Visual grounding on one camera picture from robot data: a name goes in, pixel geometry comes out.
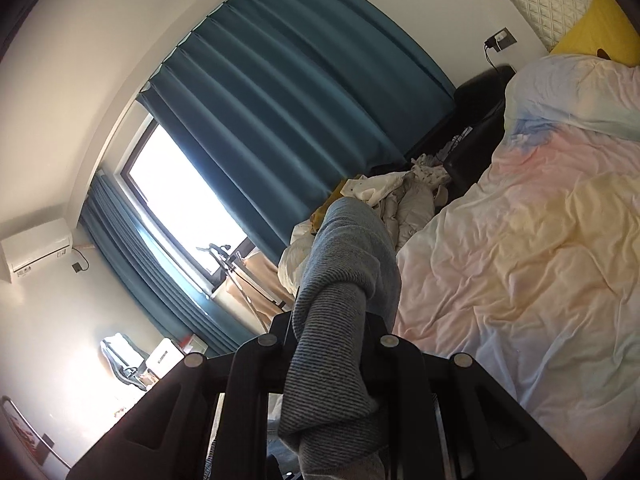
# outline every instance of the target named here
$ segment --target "metal screw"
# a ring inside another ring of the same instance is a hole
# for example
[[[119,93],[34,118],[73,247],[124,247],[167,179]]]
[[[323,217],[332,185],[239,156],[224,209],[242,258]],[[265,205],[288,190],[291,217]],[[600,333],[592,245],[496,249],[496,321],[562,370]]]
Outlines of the metal screw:
[[[460,353],[453,356],[453,362],[460,368],[469,368],[474,363],[474,359],[469,354]]]
[[[394,335],[383,335],[380,338],[380,344],[386,348],[393,348],[394,346],[398,346],[400,340]]]
[[[203,361],[204,361],[203,355],[198,354],[197,352],[194,352],[192,354],[187,354],[187,356],[184,358],[184,365],[187,368],[197,368],[202,364]]]
[[[258,336],[258,345],[273,346],[278,342],[278,337],[274,334],[262,334]]]

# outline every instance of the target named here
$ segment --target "blue fabric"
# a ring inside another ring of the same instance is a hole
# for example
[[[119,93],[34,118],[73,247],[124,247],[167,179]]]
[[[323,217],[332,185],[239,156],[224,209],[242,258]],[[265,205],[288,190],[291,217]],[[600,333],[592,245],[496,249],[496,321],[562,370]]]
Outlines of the blue fabric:
[[[228,0],[138,100],[277,262],[342,178],[404,161],[453,91],[366,0]]]
[[[254,337],[177,269],[103,174],[94,177],[80,220],[163,335],[181,341],[196,334],[212,356],[234,352]]]

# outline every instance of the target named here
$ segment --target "white air conditioner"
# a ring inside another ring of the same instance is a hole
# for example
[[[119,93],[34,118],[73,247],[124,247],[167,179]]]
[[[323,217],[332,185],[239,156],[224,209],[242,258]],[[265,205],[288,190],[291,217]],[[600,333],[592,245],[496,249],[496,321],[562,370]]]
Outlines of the white air conditioner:
[[[71,254],[73,239],[64,219],[39,225],[0,242],[11,281]]]

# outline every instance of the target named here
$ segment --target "gray striped cloth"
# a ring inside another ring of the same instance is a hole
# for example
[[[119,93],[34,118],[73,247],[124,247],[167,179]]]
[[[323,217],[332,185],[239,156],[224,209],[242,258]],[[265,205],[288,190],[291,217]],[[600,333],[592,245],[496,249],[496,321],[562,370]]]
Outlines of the gray striped cloth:
[[[386,417],[360,375],[365,312],[392,329],[400,296],[383,223],[354,198],[328,210],[292,315],[298,347],[284,387],[279,435],[305,474],[331,476],[386,444]]]

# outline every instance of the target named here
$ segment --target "wall socket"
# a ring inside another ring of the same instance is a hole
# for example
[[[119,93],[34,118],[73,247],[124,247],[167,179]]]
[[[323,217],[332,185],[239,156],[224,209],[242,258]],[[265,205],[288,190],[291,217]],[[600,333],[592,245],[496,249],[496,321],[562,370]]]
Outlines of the wall socket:
[[[517,43],[517,41],[506,27],[503,30],[496,32],[492,37],[484,42],[487,48],[492,48],[496,52],[500,52],[514,43]]]

